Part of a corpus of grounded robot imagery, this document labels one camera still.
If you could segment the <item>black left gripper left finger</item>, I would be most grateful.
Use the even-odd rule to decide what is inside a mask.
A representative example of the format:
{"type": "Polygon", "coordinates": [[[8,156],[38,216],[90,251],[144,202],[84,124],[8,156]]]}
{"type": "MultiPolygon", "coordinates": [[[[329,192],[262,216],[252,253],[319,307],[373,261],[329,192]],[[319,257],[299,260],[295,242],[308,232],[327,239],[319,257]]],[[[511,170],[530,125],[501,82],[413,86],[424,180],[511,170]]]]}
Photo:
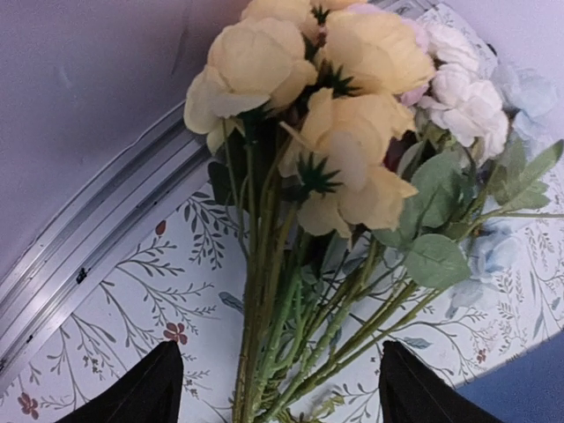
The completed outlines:
{"type": "Polygon", "coordinates": [[[174,341],[158,344],[121,379],[62,417],[77,422],[176,422],[182,396],[183,362],[174,341]]]}

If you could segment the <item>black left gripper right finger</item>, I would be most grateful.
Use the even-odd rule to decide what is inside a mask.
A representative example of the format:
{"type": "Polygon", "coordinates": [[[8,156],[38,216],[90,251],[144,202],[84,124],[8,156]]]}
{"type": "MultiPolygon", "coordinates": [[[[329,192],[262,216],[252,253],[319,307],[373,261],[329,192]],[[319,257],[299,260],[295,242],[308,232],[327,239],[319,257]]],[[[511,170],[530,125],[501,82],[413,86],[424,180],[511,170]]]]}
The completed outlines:
{"type": "Polygon", "coordinates": [[[497,422],[397,341],[383,343],[379,376],[385,422],[497,422]]]}

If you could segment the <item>dark navy tissue paper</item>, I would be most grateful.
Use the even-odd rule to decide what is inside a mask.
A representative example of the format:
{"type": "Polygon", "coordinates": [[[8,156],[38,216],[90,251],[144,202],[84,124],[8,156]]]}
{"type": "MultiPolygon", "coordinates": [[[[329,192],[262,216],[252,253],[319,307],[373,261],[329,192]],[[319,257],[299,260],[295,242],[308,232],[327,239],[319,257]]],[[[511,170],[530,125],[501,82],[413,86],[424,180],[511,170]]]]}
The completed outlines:
{"type": "Polygon", "coordinates": [[[562,422],[563,334],[457,392],[505,422],[562,422]]]}

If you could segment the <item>yellow fake flower stems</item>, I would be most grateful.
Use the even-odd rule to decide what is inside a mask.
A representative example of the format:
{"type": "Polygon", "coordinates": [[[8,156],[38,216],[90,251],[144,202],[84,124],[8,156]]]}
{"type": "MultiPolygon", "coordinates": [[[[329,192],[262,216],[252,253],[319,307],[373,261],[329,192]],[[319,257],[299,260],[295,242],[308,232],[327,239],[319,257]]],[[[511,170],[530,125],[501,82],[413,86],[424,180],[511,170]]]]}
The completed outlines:
{"type": "Polygon", "coordinates": [[[246,261],[235,422],[288,416],[382,259],[363,195],[371,166],[389,167],[378,128],[388,102],[354,75],[367,44],[353,4],[369,3],[248,3],[186,93],[184,123],[219,156],[214,196],[235,212],[246,261]],[[367,253],[347,270],[360,238],[367,253]]]}

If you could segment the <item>white fake flower stems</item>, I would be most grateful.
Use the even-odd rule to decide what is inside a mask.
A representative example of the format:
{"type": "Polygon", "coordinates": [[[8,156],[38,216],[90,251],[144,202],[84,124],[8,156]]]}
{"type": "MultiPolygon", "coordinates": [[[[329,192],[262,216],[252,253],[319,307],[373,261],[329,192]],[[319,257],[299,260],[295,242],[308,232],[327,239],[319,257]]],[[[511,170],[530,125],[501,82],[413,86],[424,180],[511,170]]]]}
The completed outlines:
{"type": "Polygon", "coordinates": [[[407,132],[416,149],[389,168],[378,160],[367,171],[363,197],[373,201],[368,221],[375,242],[402,254],[405,275],[385,308],[404,304],[419,287],[449,291],[472,275],[475,240],[492,218],[531,219],[548,204],[542,178],[560,159],[556,143],[527,160],[523,142],[510,143],[513,115],[489,79],[479,75],[479,58],[456,29],[422,25],[435,74],[412,107],[389,92],[378,128],[382,153],[407,132]]]}

